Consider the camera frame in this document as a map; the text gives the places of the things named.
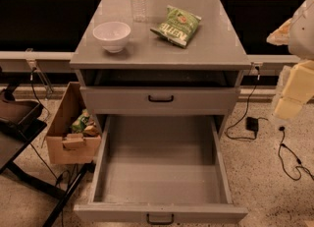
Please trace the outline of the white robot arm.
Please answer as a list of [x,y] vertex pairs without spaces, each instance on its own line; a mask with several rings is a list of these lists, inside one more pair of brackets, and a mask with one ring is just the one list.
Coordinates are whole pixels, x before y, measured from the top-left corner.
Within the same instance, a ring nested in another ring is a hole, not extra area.
[[314,0],[305,0],[266,38],[273,45],[286,45],[300,62],[289,69],[288,79],[276,102],[273,117],[288,121],[314,96]]

